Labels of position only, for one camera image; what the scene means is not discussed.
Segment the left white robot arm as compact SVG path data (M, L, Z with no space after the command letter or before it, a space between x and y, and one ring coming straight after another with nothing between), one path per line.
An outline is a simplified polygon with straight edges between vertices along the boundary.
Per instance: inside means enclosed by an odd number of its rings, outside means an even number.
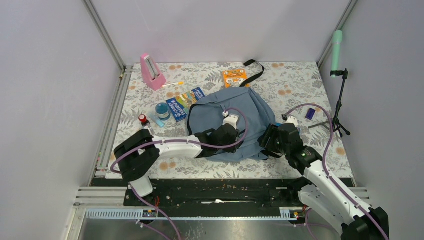
M142 129L113 150L116 161L110 169L128 182L142 205L148 206L155 200L148 171L156 161L207 158L219 152L234 153L243 144L244 134L245 131L239 131L228 123L218 129L177 138L159 137Z

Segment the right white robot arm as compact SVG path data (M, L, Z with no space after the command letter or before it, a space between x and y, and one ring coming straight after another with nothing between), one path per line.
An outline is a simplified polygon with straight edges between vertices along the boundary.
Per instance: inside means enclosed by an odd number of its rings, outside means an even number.
M388 240L389 216L358 197L325 164L312 147L304 145L293 123L269 125L258 140L261 147L283 154L302 175L291 184L287 201L304 204L325 219L342 240Z

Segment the blue-grey student backpack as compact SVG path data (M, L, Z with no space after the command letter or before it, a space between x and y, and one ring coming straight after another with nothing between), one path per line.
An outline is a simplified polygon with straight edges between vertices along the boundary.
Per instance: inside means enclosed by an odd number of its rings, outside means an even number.
M186 127L203 144L199 158L238 163L245 159L266 161L273 155L260 146L269 125L276 123L271 107L248 84L263 72L249 77L240 86L211 93L188 110Z

